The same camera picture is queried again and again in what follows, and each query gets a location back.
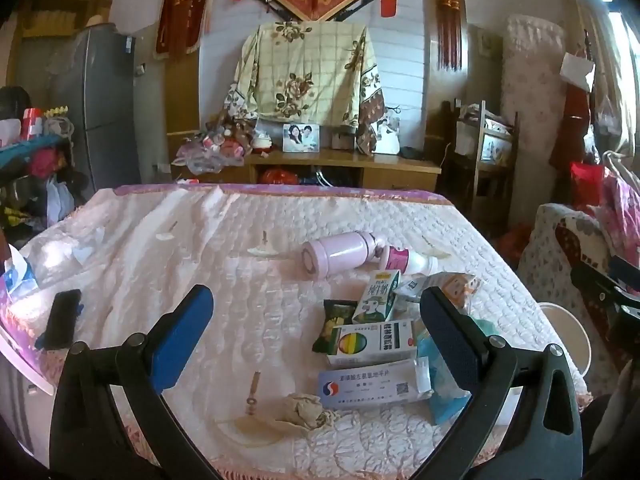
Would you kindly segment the brown paper ball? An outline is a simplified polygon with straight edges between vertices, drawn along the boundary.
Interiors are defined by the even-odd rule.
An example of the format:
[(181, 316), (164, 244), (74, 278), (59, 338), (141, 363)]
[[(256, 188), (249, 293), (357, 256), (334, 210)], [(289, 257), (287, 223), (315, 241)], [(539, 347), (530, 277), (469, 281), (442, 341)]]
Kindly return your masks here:
[(324, 408), (313, 394), (291, 393), (283, 400), (282, 422), (312, 431), (332, 426), (335, 419), (335, 412)]

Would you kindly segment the framed couple photo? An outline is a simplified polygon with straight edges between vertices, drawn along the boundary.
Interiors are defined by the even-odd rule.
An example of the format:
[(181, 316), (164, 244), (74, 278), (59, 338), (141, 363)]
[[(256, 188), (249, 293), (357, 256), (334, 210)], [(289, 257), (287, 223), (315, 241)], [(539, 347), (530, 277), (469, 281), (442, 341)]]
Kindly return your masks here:
[(285, 153), (319, 153), (320, 127), (311, 124), (285, 124), (282, 151)]

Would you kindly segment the white orange snack bag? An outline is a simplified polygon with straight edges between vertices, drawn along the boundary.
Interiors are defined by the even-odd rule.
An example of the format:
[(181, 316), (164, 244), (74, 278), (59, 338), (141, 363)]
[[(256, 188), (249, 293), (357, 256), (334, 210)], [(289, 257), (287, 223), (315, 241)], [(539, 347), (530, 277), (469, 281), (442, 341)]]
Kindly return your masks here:
[(395, 295), (418, 304), (424, 290), (436, 287), (458, 310), (466, 311), (481, 284), (482, 282), (479, 278), (466, 273), (439, 272), (432, 275), (419, 274), (400, 284), (395, 289)]

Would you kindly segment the dark green snack wrapper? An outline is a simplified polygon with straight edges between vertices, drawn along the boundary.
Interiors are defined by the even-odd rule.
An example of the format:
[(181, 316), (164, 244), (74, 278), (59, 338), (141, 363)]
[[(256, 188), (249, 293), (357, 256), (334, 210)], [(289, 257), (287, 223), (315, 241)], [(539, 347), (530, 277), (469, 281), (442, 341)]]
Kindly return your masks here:
[(357, 301), (327, 299), (323, 301), (324, 322), (312, 351), (326, 354), (329, 350), (332, 330), (336, 326), (352, 324), (352, 317), (358, 307)]

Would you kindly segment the white green milk carton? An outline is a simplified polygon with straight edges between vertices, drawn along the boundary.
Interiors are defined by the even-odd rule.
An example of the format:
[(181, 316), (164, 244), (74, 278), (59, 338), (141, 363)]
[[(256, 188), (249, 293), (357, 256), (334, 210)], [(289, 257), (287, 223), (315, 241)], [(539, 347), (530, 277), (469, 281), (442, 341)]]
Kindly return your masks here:
[(385, 322), (395, 302), (395, 289), (399, 285), (399, 270), (374, 272), (364, 289), (352, 316), (354, 324)]

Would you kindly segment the rainbow logo medicine box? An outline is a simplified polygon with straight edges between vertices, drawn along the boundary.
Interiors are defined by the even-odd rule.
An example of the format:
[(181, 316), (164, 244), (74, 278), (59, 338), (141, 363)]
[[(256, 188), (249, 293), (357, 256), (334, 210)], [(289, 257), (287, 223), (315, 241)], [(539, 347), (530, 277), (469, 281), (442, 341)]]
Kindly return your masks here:
[(326, 352), (332, 368), (370, 366), (415, 357), (416, 342), (410, 321), (336, 326)]

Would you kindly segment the pink pajama clothes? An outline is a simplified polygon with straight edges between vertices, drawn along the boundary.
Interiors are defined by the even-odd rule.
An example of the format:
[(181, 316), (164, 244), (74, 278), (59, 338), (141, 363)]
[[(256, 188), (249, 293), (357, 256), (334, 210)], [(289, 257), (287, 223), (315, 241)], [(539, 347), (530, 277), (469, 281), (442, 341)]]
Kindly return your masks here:
[(605, 169), (596, 217), (612, 256), (639, 266), (639, 194)]

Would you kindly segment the grey refrigerator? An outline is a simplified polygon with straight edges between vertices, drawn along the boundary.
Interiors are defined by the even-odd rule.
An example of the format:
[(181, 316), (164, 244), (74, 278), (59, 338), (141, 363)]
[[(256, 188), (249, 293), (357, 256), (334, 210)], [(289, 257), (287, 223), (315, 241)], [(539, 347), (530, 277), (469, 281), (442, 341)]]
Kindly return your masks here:
[(52, 56), (50, 103), (74, 126), (74, 169), (88, 200), (101, 188), (141, 182), (134, 133), (134, 37), (111, 23), (89, 26)]

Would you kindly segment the green cloth rag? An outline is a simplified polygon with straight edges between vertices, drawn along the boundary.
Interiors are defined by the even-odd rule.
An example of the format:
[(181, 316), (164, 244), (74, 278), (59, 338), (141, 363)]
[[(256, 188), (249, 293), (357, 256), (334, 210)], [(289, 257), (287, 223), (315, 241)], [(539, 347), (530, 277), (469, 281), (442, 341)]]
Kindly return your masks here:
[(487, 338), (500, 336), (500, 332), (493, 322), (484, 320), (484, 318), (473, 318), (473, 321)]

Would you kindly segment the pink quilted table cover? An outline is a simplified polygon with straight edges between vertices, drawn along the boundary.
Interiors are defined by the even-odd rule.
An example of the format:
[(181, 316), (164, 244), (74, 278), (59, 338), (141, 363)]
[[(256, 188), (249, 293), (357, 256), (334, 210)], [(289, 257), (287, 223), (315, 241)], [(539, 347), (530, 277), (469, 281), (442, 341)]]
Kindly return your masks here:
[(510, 344), (540, 350), (558, 340), (510, 266), (446, 200), (213, 185), (97, 192), (24, 247), (38, 287), (2, 300), (1, 325), (30, 366), (56, 385), (65, 352), (39, 350), (36, 340), (58, 292), (80, 291), (75, 336), (106, 348), (146, 332), (194, 285), (205, 285), (213, 318), (166, 400), (224, 478), (405, 478), (447, 431), (431, 421), (424, 402), (348, 411), (323, 428), (290, 434), (245, 413), (252, 380), (264, 413), (291, 393), (316, 391), (328, 365), (312, 351), (323, 301), (358, 299), (371, 269), (312, 280), (299, 251), (307, 240), (349, 231), (434, 254), (442, 270), (475, 276), (471, 314)]

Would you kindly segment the red gift bag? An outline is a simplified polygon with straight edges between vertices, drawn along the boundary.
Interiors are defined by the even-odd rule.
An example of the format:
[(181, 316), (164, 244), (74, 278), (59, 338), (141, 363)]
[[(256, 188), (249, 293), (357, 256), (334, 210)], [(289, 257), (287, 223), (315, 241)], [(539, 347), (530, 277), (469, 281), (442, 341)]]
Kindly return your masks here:
[(583, 162), (570, 164), (572, 182), (572, 202), (576, 209), (586, 210), (588, 206), (599, 206), (602, 200), (605, 168)]

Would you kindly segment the cream plastic trash bucket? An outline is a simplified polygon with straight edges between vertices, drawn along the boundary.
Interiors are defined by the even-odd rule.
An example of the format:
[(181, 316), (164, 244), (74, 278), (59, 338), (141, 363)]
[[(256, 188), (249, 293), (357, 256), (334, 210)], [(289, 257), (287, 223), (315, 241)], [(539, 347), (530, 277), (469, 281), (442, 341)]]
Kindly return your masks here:
[(573, 313), (557, 304), (541, 302), (539, 307), (561, 338), (563, 347), (573, 359), (578, 373), (585, 377), (591, 365), (592, 348), (584, 326)]

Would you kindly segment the blue snack bag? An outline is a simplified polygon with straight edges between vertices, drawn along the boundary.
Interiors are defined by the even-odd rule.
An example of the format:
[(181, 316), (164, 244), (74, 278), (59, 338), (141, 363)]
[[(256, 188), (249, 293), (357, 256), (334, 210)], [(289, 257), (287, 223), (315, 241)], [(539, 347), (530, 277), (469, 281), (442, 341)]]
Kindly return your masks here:
[(461, 412), (471, 393), (460, 388), (427, 330), (416, 336), (419, 359), (427, 359), (432, 394), (427, 399), (434, 423), (443, 425)]

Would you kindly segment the floral covered standing unit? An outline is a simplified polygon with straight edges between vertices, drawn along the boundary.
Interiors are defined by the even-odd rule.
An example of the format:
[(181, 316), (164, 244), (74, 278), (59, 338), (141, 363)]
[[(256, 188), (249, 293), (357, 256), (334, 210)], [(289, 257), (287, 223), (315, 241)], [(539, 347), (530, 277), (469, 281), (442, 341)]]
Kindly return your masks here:
[(566, 90), (560, 68), (565, 52), (561, 26), (522, 14), (506, 20), (501, 115), (520, 128), (511, 224), (532, 224), (538, 207), (552, 195), (556, 170), (549, 159), (563, 117)]

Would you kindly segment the wooden shelf rack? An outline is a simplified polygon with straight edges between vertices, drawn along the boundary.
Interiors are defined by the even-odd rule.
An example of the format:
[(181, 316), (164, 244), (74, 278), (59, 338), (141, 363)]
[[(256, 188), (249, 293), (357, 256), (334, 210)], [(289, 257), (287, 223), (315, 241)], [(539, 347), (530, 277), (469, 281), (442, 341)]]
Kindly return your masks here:
[(471, 222), (498, 226), (508, 220), (520, 118), (507, 120), (487, 103), (457, 103), (451, 111), (452, 143), (442, 162), (444, 191)]

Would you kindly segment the red banner hanging left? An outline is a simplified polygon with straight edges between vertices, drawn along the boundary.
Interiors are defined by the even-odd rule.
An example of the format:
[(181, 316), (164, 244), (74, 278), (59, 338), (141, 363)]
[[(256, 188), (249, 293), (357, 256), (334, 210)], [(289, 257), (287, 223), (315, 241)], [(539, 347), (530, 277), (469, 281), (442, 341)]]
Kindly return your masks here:
[(208, 0), (163, 0), (155, 39), (156, 58), (181, 58), (198, 50)]

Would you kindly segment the black phone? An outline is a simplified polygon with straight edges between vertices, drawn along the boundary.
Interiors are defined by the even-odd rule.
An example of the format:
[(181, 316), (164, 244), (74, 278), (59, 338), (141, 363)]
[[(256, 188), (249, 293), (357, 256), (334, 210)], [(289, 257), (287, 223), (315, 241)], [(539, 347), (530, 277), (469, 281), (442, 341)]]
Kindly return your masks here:
[(79, 289), (58, 292), (49, 314), (46, 330), (42, 336), (43, 350), (70, 348), (74, 340), (75, 326), (81, 312)]

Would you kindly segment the floral covered sofa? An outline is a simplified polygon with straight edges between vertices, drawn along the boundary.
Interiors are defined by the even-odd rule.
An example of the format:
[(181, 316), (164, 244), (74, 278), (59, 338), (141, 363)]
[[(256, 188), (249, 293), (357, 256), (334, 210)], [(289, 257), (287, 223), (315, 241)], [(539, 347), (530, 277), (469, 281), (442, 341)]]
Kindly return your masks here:
[(620, 372), (634, 356), (608, 340), (608, 316), (612, 304), (576, 288), (570, 271), (580, 262), (602, 273), (610, 270), (608, 243), (597, 219), (560, 204), (543, 204), (536, 213), (529, 242), (518, 264), (518, 277), (537, 304), (551, 302), (569, 310), (582, 323), (591, 342), (588, 374), (579, 377), (593, 396), (611, 393)]

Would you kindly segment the blue white medicine box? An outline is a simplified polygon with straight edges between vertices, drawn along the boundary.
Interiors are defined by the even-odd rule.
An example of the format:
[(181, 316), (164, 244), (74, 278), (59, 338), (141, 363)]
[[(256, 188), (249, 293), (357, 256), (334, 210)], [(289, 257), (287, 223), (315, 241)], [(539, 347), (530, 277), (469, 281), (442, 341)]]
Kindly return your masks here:
[(408, 359), (319, 374), (318, 397), (328, 410), (360, 410), (428, 399), (433, 393), (430, 361)]

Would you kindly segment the floral cloth covered television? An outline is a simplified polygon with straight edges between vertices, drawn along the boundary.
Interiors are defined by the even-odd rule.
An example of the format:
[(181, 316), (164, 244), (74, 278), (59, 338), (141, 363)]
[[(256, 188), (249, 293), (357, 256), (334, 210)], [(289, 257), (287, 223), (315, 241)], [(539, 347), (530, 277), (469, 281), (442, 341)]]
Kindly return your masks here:
[(371, 155), (386, 106), (369, 29), (352, 22), (260, 25), (242, 45), (224, 110), (241, 122), (345, 131)]

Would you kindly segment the red chinese knot hanging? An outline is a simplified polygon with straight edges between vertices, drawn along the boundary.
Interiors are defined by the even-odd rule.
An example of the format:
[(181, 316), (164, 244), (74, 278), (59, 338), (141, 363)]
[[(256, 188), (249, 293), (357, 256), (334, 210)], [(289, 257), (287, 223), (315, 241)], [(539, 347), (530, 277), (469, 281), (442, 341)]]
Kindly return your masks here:
[(437, 64), (441, 70), (457, 72), (462, 69), (462, 1), (436, 0)]

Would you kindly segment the pink thermos bottle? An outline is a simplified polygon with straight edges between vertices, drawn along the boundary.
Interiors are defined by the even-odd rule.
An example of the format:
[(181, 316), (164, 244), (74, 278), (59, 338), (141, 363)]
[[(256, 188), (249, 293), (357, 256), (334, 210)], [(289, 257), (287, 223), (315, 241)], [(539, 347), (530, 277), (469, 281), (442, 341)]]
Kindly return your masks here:
[(300, 260), (312, 278), (354, 270), (382, 254), (386, 240), (382, 236), (352, 231), (311, 240), (302, 246)]

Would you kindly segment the wooden tv cabinet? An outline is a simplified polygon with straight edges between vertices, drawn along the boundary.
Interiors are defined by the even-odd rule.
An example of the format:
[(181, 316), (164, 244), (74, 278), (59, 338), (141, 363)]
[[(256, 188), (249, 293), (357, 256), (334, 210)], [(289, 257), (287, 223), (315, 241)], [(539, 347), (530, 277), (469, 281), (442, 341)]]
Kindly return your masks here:
[(434, 192), (442, 173), (434, 162), (405, 159), (396, 155), (361, 154), (322, 148), (319, 153), (288, 154), (272, 151), (265, 155), (251, 154), (243, 166), (226, 167), (219, 174), (192, 174), (186, 167), (171, 166), (173, 179), (198, 179), (205, 183), (257, 184), (262, 174), (280, 168), (296, 174), (299, 182), (317, 170), (333, 185), (375, 190), (422, 190)]

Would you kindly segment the white pink yogurt bottle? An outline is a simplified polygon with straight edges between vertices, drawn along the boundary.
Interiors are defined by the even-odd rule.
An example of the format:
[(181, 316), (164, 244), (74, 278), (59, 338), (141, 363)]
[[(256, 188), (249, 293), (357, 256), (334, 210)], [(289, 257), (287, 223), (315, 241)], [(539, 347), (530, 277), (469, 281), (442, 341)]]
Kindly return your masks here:
[(432, 275), (439, 271), (439, 264), (435, 257), (424, 256), (415, 250), (386, 246), (378, 268), (381, 271), (399, 271), (404, 275)]

